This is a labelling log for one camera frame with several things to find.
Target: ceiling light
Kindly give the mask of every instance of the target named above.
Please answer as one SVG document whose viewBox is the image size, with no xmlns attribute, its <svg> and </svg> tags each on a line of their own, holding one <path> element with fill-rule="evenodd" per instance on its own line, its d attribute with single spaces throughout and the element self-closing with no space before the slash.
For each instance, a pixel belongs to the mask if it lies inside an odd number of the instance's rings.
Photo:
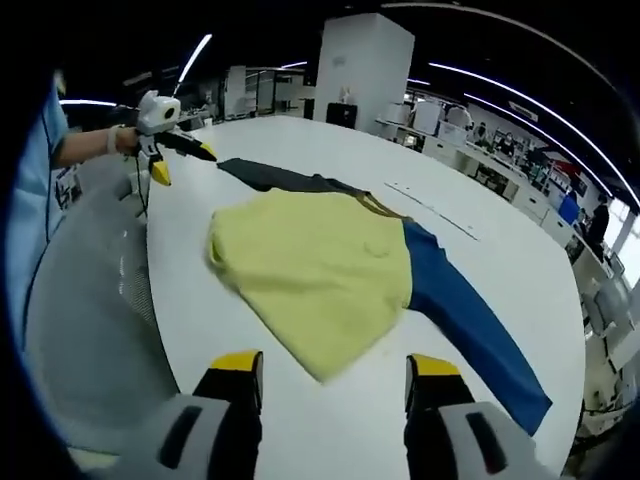
<svg viewBox="0 0 640 480">
<path fill-rule="evenodd" d="M 419 83 L 420 85 L 431 85 L 429 82 L 425 82 L 424 80 L 415 80 L 413 78 L 407 78 L 407 82 Z"/>
<path fill-rule="evenodd" d="M 207 33 L 204 37 L 202 37 L 202 40 L 200 40 L 200 43 L 198 44 L 196 49 L 191 54 L 191 57 L 189 58 L 189 61 L 187 61 L 187 64 L 184 66 L 184 69 L 182 70 L 182 73 L 180 74 L 180 78 L 178 79 L 178 83 L 176 84 L 176 88 L 173 91 L 174 95 L 178 91 L 178 88 L 180 87 L 180 84 L 184 80 L 184 77 L 187 76 L 187 73 L 189 72 L 189 69 L 191 68 L 191 65 L 193 65 L 193 62 L 196 61 L 196 58 L 198 58 L 198 55 L 200 55 L 200 52 L 207 45 L 209 40 L 211 40 L 211 34 Z"/>
<path fill-rule="evenodd" d="M 474 97 L 473 95 L 469 95 L 468 93 L 464 94 L 465 97 L 469 97 L 473 100 L 476 100 L 478 102 L 484 103 L 485 105 L 489 105 L 490 107 L 495 108 L 496 110 L 501 111 L 502 113 L 506 113 L 507 115 L 512 116 L 513 118 L 515 118 L 516 120 L 519 120 L 520 122 L 524 123 L 525 125 L 528 125 L 530 128 L 533 128 L 536 132 L 541 133 L 542 135 L 544 135 L 546 138 L 548 138 L 549 140 L 551 140 L 553 143 L 555 143 L 556 145 L 558 145 L 559 147 L 561 147 L 565 152 L 567 152 L 569 154 L 569 156 L 571 158 L 573 158 L 576 162 L 578 162 L 597 182 L 598 184 L 604 189 L 605 192 L 607 192 L 607 194 L 610 197 L 613 197 L 613 193 L 611 193 L 611 190 L 609 190 L 607 188 L 607 186 L 604 184 L 604 182 L 602 180 L 600 180 L 598 178 L 598 176 L 593 173 L 593 171 L 587 167 L 584 162 L 582 160 L 580 160 L 578 158 L 578 156 L 573 153 L 571 150 L 569 150 L 567 147 L 565 147 L 564 145 L 562 145 L 558 140 L 556 140 L 555 138 L 553 138 L 551 135 L 549 135 L 547 132 L 543 131 L 542 129 L 540 129 L 539 127 L 535 126 L 533 123 L 525 120 L 524 118 L 521 118 L 519 116 L 517 116 L 514 113 L 511 113 L 509 110 L 505 110 L 502 107 L 499 107 L 497 105 L 494 105 L 491 102 L 487 102 L 486 100 L 483 100 L 482 98 L 478 98 L 478 97 Z"/>
<path fill-rule="evenodd" d="M 60 105 L 100 105 L 102 107 L 115 107 L 113 102 L 100 102 L 98 100 L 60 100 Z"/>
<path fill-rule="evenodd" d="M 131 85 L 139 83 L 142 80 L 147 80 L 148 78 L 151 78 L 152 76 L 153 76 L 153 74 L 151 72 L 143 72 L 140 75 L 136 75 L 135 77 L 131 77 L 131 78 L 126 79 L 124 82 L 122 82 L 122 84 L 125 87 L 130 87 Z"/>
<path fill-rule="evenodd" d="M 629 193 L 631 194 L 631 196 L 633 197 L 633 199 L 636 201 L 636 204 L 638 205 L 638 207 L 640 207 L 640 198 L 638 198 L 638 196 L 636 195 L 636 193 L 633 191 L 633 188 L 631 187 L 631 185 L 629 184 L 629 182 L 627 182 L 627 180 L 622 176 L 622 173 L 620 173 L 620 170 L 617 169 L 617 167 L 613 164 L 613 162 L 609 159 L 609 157 L 607 157 L 604 152 L 602 150 L 600 150 L 598 148 L 598 146 L 593 143 L 584 133 L 582 133 L 580 130 L 578 130 L 577 127 L 575 127 L 574 125 L 572 125 L 571 123 L 569 123 L 568 120 L 565 120 L 563 117 L 561 117 L 559 114 L 557 114 L 556 112 L 554 112 L 553 110 L 551 110 L 549 107 L 541 104 L 540 102 L 538 102 L 537 100 L 534 100 L 533 98 L 525 95 L 522 92 L 519 92 L 518 90 L 516 90 L 515 88 L 511 88 L 507 85 L 504 85 L 500 82 L 497 82 L 495 80 L 492 80 L 490 78 L 487 77 L 483 77 L 482 75 L 478 75 L 477 73 L 472 73 L 472 72 L 468 72 L 466 70 L 462 70 L 461 68 L 455 68 L 455 67 L 449 67 L 447 65 L 441 65 L 438 63 L 429 63 L 429 65 L 431 65 L 432 67 L 436 67 L 436 68 L 442 68 L 445 70 L 451 70 L 452 72 L 458 72 L 458 73 L 462 73 L 464 75 L 469 75 L 470 77 L 474 77 L 477 78 L 479 80 L 484 80 L 485 82 L 489 82 L 492 85 L 495 85 L 497 87 L 503 88 L 505 90 L 508 90 L 511 93 L 514 93 L 516 95 L 518 95 L 519 97 L 524 98 L 525 100 L 529 100 L 531 103 L 533 103 L 534 105 L 540 107 L 541 109 L 543 109 L 545 112 L 547 112 L 549 115 L 552 115 L 553 117 L 555 117 L 556 119 L 560 120 L 562 123 L 564 123 L 567 127 L 569 127 L 571 130 L 573 130 L 575 133 L 578 134 L 578 136 L 580 136 L 580 138 L 582 138 L 585 142 L 587 142 L 591 148 L 593 148 L 598 155 L 600 155 L 602 157 L 602 159 L 607 162 L 609 164 L 609 166 L 611 167 L 611 169 L 614 171 L 614 173 L 618 176 L 618 178 L 622 181 L 622 183 L 624 184 L 624 186 L 627 188 L 627 190 L 629 191 Z"/>
<path fill-rule="evenodd" d="M 301 65 L 306 65 L 308 62 L 298 62 L 298 63 L 290 63 L 289 65 L 283 65 L 280 68 L 292 68 L 292 67 L 299 67 Z"/>
</svg>

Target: gray fabric surface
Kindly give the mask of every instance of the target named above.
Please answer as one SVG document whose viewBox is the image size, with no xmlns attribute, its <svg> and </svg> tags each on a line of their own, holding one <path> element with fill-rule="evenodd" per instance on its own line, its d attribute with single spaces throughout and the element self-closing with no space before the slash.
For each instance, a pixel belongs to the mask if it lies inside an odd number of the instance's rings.
<svg viewBox="0 0 640 480">
<path fill-rule="evenodd" d="M 242 158 L 232 158 L 219 162 L 218 168 L 230 173 L 245 185 L 260 192 L 279 188 L 287 192 L 337 192 L 352 196 L 365 193 L 335 178 L 324 178 L 317 173 L 308 177 L 291 170 L 243 160 Z"/>
<path fill-rule="evenodd" d="M 119 453 L 124 436 L 177 392 L 155 322 L 145 233 L 114 188 L 90 192 L 37 272 L 26 356 L 70 446 Z"/>
</svg>

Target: person's arm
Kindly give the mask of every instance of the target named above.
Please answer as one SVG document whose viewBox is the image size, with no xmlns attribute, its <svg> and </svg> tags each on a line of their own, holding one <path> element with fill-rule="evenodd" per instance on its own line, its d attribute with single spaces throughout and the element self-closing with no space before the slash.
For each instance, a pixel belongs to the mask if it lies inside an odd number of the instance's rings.
<svg viewBox="0 0 640 480">
<path fill-rule="evenodd" d="M 70 167 L 90 158 L 107 154 L 109 129 L 92 132 L 68 133 L 64 136 L 55 156 L 56 168 Z M 138 143 L 135 128 L 119 128 L 116 131 L 116 149 L 120 153 L 131 154 Z"/>
</svg>

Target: cable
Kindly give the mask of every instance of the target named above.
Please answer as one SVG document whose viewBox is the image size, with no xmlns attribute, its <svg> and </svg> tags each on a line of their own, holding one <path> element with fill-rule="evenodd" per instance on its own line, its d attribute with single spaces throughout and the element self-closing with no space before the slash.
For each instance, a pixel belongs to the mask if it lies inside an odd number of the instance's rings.
<svg viewBox="0 0 640 480">
<path fill-rule="evenodd" d="M 635 400 L 633 400 L 633 401 L 631 401 L 631 402 L 629 402 L 629 403 L 627 403 L 625 405 L 622 405 L 621 407 L 612 408 L 611 410 L 607 410 L 607 409 L 605 409 L 605 410 L 588 410 L 588 409 L 585 408 L 584 411 L 586 413 L 598 413 L 598 414 L 623 412 L 623 411 L 627 410 L 634 403 L 635 403 Z"/>
<path fill-rule="evenodd" d="M 136 176 L 138 178 L 138 196 L 140 197 L 140 203 L 142 204 L 142 211 L 144 212 L 144 218 L 149 219 L 149 216 L 147 215 L 147 205 L 144 203 L 144 198 L 143 198 L 143 194 L 142 194 L 142 185 L 140 182 L 140 160 L 138 159 L 138 156 L 135 156 L 136 159 Z"/>
<path fill-rule="evenodd" d="M 611 367 L 611 370 L 613 370 L 613 374 L 617 376 L 618 371 L 616 370 L 613 361 L 611 361 L 611 358 L 609 358 L 609 343 L 607 342 L 607 337 L 602 337 L 602 345 L 604 346 L 604 356 L 607 359 L 607 363 Z"/>
<path fill-rule="evenodd" d="M 53 145 L 51 144 L 51 137 L 49 137 L 49 130 L 47 129 L 47 122 L 44 119 L 44 113 L 40 112 L 42 118 L 42 127 L 44 128 L 44 134 L 47 137 L 47 155 L 49 156 L 49 172 L 47 175 L 47 207 L 44 212 L 44 234 L 46 244 L 49 245 L 51 239 L 49 238 L 49 210 L 51 209 L 51 167 L 53 163 Z"/>
</svg>

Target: white cabinet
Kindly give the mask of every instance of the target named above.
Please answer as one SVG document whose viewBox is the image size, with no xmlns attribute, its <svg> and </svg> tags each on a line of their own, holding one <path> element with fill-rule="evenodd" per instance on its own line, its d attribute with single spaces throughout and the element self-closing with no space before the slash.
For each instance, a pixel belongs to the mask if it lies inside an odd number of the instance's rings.
<svg viewBox="0 0 640 480">
<path fill-rule="evenodd" d="M 540 226 L 551 238 L 558 242 L 562 248 L 567 246 L 573 236 L 573 228 L 552 208 L 547 211 Z"/>
<path fill-rule="evenodd" d="M 454 170 L 460 169 L 458 148 L 455 145 L 451 145 L 449 142 L 445 142 L 430 135 L 425 136 L 422 153 L 427 157 L 435 158 L 440 163 L 444 163 L 446 166 L 453 168 Z"/>
<path fill-rule="evenodd" d="M 549 211 L 547 199 L 533 188 L 527 188 L 526 186 L 518 188 L 511 204 L 538 225 L 542 224 L 545 215 Z"/>
</svg>

